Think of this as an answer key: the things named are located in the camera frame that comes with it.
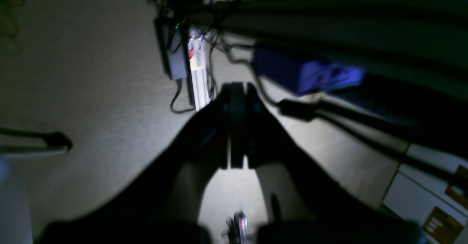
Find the white drawer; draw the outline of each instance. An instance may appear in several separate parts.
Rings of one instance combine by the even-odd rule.
[[[397,173],[395,176],[383,200],[383,204],[402,219],[416,222],[421,227],[430,220],[430,215],[437,208],[448,214],[461,226],[465,226],[468,222],[468,218],[464,214],[452,208],[445,201],[406,178],[401,173]],[[438,243],[426,231],[424,231],[424,234],[431,242]]]
[[[432,164],[451,173],[455,173],[459,166],[468,167],[468,160],[466,159],[452,154],[427,149],[415,144],[410,146],[407,154],[408,156],[419,159],[428,164]],[[448,182],[426,174],[425,172],[415,169],[407,164],[401,164],[398,170],[416,183],[436,194],[464,215],[468,216],[468,209],[466,207],[463,207],[459,202],[445,194]]]

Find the metal bar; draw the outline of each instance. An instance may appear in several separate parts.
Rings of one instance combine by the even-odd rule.
[[[190,24],[254,37],[468,101],[464,0],[260,0],[194,9]]]
[[[0,155],[5,158],[28,158],[53,156],[64,154],[68,151],[67,146],[57,147],[16,147],[6,146],[0,147]]]

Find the black cable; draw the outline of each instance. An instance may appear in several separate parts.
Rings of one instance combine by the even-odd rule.
[[[0,127],[0,134],[8,136],[17,136],[17,137],[30,137],[30,138],[44,138],[49,134],[43,132],[28,132],[28,131],[19,131],[17,129],[8,129]]]
[[[214,21],[212,23],[212,25],[202,34],[202,37],[204,37],[207,33],[209,33],[211,30],[215,29],[216,27],[218,27],[218,24],[224,19],[226,18],[229,13],[237,6],[239,5],[239,3],[241,3],[242,0],[236,0],[235,2],[233,2],[229,7],[227,7],[226,10],[224,10],[224,12],[221,13],[220,16],[216,16],[216,13],[215,12],[212,12],[212,14],[214,15]]]
[[[206,71],[206,89],[208,89],[208,97],[209,99],[214,99],[214,96],[212,95],[211,91],[210,91],[210,81],[211,81],[211,78],[210,78],[210,71],[208,70],[208,68],[205,69]]]
[[[223,44],[217,44],[216,42],[212,42],[212,46],[215,46],[216,49],[218,49],[219,51],[224,53],[226,55],[226,57],[227,57],[227,60],[229,60],[229,62],[231,64],[244,64],[244,65],[246,65],[249,68],[250,72],[252,72],[252,74],[254,76],[254,79],[255,79],[255,82],[256,82],[256,84],[257,84],[257,86],[259,88],[259,91],[262,94],[262,96],[264,97],[265,101],[268,102],[268,104],[270,104],[271,106],[274,106],[274,107],[278,106],[278,102],[274,101],[273,99],[271,99],[268,96],[268,94],[267,94],[267,92],[266,92],[266,90],[265,90],[265,88],[263,86],[263,83],[260,80],[260,77],[258,75],[258,71],[257,71],[255,65],[252,62],[249,62],[249,61],[244,60],[244,59],[234,59],[232,57],[232,55],[231,55],[231,52],[230,52],[233,47],[227,45],[225,42]],[[240,45],[240,44],[237,44],[237,46],[246,47],[246,45]]]
[[[179,96],[180,92],[182,91],[182,79],[176,79],[175,81],[176,81],[175,83],[177,84],[177,91],[175,92],[174,99],[172,99],[172,102],[171,102],[171,105],[170,105],[171,111],[174,112],[175,114],[184,114],[184,113],[187,113],[187,112],[194,111],[195,108],[184,109],[184,110],[175,110],[174,109],[174,102],[176,102],[177,97]]]
[[[170,49],[172,45],[172,40],[174,39],[175,35],[176,35],[176,28],[171,26],[171,30],[169,31],[169,36],[167,37],[166,49]]]
[[[254,50],[254,46],[253,45],[246,45],[246,44],[228,44],[226,43],[226,41],[224,40],[224,37],[221,36],[220,38],[221,40],[221,44],[222,46],[224,47],[224,49],[226,51],[229,51],[233,48],[237,48],[237,49],[241,49],[241,50],[244,50],[244,51],[253,51]]]
[[[412,157],[409,157],[407,156],[406,154],[402,154],[402,153],[399,153],[399,152],[396,152],[382,144],[379,144],[367,137],[365,137],[364,135],[362,134],[359,134],[358,132],[356,132],[355,130],[353,130],[352,128],[346,126],[345,124],[335,120],[335,119],[332,119],[331,117],[321,113],[321,112],[317,112],[316,113],[316,116],[321,118],[321,119],[324,119],[326,120],[327,122],[339,127],[340,129],[342,129],[343,131],[351,134],[353,137],[355,137],[356,139],[358,139],[359,141],[363,142],[364,144],[368,145],[369,147],[373,148],[373,149],[376,149],[377,151],[387,155],[387,156],[390,156],[392,157],[393,159],[396,159],[400,162],[403,162],[405,164],[408,164],[408,165],[411,165],[419,170],[422,170],[428,174],[432,174],[436,177],[439,177],[440,179],[444,179],[452,184],[456,184],[457,186],[460,186],[461,188],[463,188],[464,190],[467,190],[468,189],[468,180],[463,178],[463,177],[458,177],[458,176],[455,176],[454,174],[451,174],[447,171],[444,171],[444,170],[441,170],[437,167],[434,167],[430,164],[427,164],[425,162],[421,162],[417,159],[414,159]]]
[[[183,41],[183,39],[180,39],[179,44],[175,47],[174,50],[172,50],[172,49],[170,48],[171,46],[168,45],[167,50],[169,50],[169,52],[171,52],[172,54],[175,54],[175,53],[177,52],[177,50],[179,50],[179,48],[182,46],[182,41]]]
[[[207,68],[207,71],[208,71],[208,75],[210,76],[210,80],[211,80],[211,87],[210,87],[210,96],[212,96],[212,98],[214,98],[214,95],[218,95],[218,86],[216,84],[216,80],[214,79],[214,74],[213,74],[213,50],[214,48],[216,47],[216,43],[218,41],[218,38],[219,38],[219,33],[216,34],[216,37],[214,39],[214,42],[211,42],[210,44],[210,50],[208,52],[208,68]]]

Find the label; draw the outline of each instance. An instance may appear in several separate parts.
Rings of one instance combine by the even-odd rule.
[[[433,209],[423,225],[423,230],[440,244],[452,244],[463,228],[462,224],[438,207]]]
[[[468,169],[463,166],[458,166],[455,176],[463,177],[468,179]],[[445,189],[445,194],[451,199],[457,201],[458,204],[461,204],[464,208],[468,209],[468,192],[464,191],[460,187],[449,184],[447,189]]]
[[[202,42],[197,39],[189,43],[190,70],[200,70],[205,68],[205,56]]]

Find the beige carpet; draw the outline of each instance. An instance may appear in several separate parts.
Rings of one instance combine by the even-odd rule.
[[[27,183],[37,235],[48,222],[83,215],[117,194],[167,147],[190,114],[169,110],[176,85],[162,72],[152,27],[155,12],[144,0],[26,1],[16,11],[22,52],[1,56],[0,126],[62,131],[75,144],[62,156],[12,161]],[[214,65],[219,85],[251,80],[245,67],[232,66],[216,51]],[[266,84],[275,99],[288,96]],[[183,94],[176,106],[186,101]],[[342,186],[371,207],[379,206],[396,162],[325,122],[279,119]],[[300,204],[291,197],[294,190],[283,171],[279,168],[279,184],[272,190],[280,201]],[[244,193],[235,194],[233,188]],[[219,171],[207,186],[199,216],[214,243],[222,243],[225,219],[241,207],[251,226],[267,221],[255,173]],[[294,208],[285,212],[288,219],[299,215]]]

